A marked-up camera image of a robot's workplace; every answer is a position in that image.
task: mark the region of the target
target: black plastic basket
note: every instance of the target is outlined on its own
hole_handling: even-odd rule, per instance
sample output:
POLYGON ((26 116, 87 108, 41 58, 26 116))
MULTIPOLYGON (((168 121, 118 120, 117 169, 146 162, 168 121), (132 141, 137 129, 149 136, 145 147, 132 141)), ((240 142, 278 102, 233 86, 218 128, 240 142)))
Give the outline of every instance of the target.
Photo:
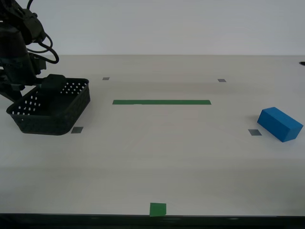
POLYGON ((87 79, 67 78, 61 94, 51 99, 41 96, 35 87, 6 112, 24 133, 63 135, 72 129, 90 102, 88 84, 87 79))

